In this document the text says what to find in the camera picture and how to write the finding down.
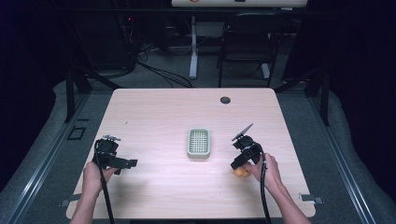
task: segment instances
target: wooden table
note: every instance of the wooden table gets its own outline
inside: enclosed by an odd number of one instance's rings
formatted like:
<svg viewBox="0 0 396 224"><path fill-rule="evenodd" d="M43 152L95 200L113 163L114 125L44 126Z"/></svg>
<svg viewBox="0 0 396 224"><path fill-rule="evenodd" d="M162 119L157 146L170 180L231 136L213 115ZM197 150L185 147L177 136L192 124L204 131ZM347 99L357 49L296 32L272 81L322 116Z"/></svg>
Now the wooden table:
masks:
<svg viewBox="0 0 396 224"><path fill-rule="evenodd" d="M220 98L231 99L223 104ZM232 139L250 123L246 135L274 155L291 197L308 216L315 214L300 163L276 95L271 89L129 89L116 90L95 139L121 139L117 157L138 159L108 184L114 218L261 218L260 184L253 175L233 174L230 163L240 154ZM191 128L210 131L208 159L187 155ZM93 149L87 161L92 159ZM75 194L81 193L82 176ZM281 217L268 192L271 217ZM71 202L67 216L73 216ZM94 218L108 218L103 194Z"/></svg>

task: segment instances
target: small plastic basket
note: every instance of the small plastic basket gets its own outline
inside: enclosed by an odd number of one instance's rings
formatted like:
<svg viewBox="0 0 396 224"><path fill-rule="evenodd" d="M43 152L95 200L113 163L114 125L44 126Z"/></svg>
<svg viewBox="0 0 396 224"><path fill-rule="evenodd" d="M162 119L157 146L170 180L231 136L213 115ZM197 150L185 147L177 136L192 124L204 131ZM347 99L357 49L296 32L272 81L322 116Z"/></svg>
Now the small plastic basket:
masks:
<svg viewBox="0 0 396 224"><path fill-rule="evenodd" d="M210 134L208 129L195 128L190 130L187 155L191 159L209 158Z"/></svg>

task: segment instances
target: black wire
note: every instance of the black wire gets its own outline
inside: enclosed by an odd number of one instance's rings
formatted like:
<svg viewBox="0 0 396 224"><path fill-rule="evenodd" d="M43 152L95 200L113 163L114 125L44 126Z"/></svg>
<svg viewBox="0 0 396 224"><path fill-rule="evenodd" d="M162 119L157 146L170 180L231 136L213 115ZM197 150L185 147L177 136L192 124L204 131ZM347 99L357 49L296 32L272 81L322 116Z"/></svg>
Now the black wire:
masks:
<svg viewBox="0 0 396 224"><path fill-rule="evenodd" d="M264 178L265 178L265 170L267 169L267 162L265 160L265 154L262 153L262 178L260 181L260 188L262 192L262 207L264 209L265 214L265 221L267 224L271 224L270 214L268 212L267 201L265 199L265 185L264 185Z"/></svg>
<svg viewBox="0 0 396 224"><path fill-rule="evenodd" d="M114 217L113 217L113 211L111 209L110 197L108 196L107 182L106 182L105 176L103 175L102 164L101 164L101 162L99 160L99 157L98 157L97 148L95 148L94 153L95 153L96 162L97 162L97 165L98 165L98 168L99 168L100 180L101 180L101 183L102 183L103 193L105 194L108 218L110 219L110 223L114 224L115 222L114 222Z"/></svg>
<svg viewBox="0 0 396 224"><path fill-rule="evenodd" d="M149 71L159 75L160 77L163 77L171 87L173 87L171 81L176 82L177 84L187 87L187 88L194 88L194 86L192 86L191 82L186 79L185 77L175 74L175 73L171 73L159 68L154 68L151 67L147 64L141 63L141 62L137 62L137 64L140 64L142 67L148 69Z"/></svg>

